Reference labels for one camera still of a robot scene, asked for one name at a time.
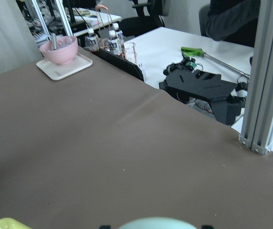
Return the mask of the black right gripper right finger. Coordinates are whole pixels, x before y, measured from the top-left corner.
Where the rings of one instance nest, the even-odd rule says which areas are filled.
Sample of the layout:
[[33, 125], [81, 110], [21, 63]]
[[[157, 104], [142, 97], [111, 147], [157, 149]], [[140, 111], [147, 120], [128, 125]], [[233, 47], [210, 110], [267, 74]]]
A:
[[212, 229], [212, 225], [202, 225], [201, 229]]

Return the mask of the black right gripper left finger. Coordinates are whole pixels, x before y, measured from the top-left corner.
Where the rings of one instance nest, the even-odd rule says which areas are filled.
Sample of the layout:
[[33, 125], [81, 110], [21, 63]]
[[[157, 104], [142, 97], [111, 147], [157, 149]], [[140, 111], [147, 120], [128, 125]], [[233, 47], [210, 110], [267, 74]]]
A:
[[110, 225], [101, 225], [99, 226], [99, 229], [111, 229]]

